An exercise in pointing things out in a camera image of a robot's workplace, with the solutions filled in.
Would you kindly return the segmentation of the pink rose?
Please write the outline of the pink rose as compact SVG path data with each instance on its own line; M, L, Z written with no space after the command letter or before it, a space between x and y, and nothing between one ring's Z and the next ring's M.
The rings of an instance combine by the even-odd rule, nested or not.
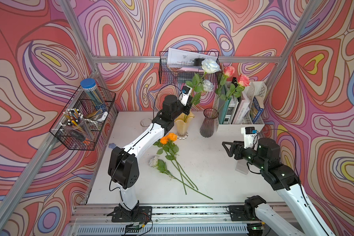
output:
M219 85L218 88L215 90L215 93L218 95L218 98L226 102L231 98L233 93L236 91L236 86L234 84L230 85L230 88L227 92L224 94L221 93L222 89L225 88L227 79L233 76L235 72L235 68L233 66L227 66L223 69L220 80L219 80Z
M219 98L223 101L229 100L232 96L239 98L246 87L250 86L250 80L247 76L241 75L239 79L236 79L235 83L231 83L228 91L221 94Z

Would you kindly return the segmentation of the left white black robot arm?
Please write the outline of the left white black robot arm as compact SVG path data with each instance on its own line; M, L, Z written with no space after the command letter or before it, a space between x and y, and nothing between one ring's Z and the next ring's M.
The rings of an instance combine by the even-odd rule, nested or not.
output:
M118 185L120 205L127 211L133 211L139 205L133 187L140 174L138 159L174 127L175 119L179 115L190 113L192 99L192 96L185 93L178 97L167 95L162 109L157 112L146 131L125 147L115 147L112 150L108 175L111 177L110 182Z

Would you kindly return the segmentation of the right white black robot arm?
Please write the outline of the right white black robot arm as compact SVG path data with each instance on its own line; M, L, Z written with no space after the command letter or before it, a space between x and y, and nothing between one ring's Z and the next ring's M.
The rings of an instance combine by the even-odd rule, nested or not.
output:
M245 147L244 142L222 142L229 157L245 160L257 167L261 176L284 200L301 226L298 230L260 196L249 197L244 206L248 219L259 219L279 236L333 236L334 232L310 201L300 178L280 161L280 146L270 138L261 138L258 147Z

